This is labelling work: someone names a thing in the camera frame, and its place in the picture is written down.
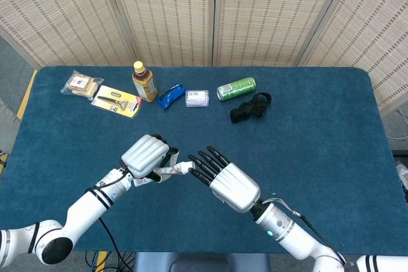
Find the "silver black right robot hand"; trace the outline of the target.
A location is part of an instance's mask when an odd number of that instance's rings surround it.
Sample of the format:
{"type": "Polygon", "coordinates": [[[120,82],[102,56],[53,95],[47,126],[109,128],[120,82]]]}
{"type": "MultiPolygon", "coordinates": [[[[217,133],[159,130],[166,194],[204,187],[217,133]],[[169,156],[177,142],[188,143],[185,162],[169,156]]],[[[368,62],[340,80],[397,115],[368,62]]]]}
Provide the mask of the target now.
{"type": "Polygon", "coordinates": [[[206,152],[188,158],[194,164],[188,172],[233,210],[247,213],[259,202],[259,185],[216,148],[208,146],[206,152]]]}

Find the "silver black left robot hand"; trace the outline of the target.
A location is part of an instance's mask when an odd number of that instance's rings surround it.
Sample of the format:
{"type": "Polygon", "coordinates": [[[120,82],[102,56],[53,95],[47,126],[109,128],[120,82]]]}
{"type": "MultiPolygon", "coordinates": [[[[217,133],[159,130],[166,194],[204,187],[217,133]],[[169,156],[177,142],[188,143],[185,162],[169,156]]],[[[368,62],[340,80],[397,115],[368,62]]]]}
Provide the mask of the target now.
{"type": "Polygon", "coordinates": [[[167,164],[174,166],[178,156],[179,150],[170,147],[160,135],[146,134],[122,155],[120,166],[131,173],[134,186],[138,187],[169,179],[171,174],[157,173],[155,168],[162,169],[167,164]]]}

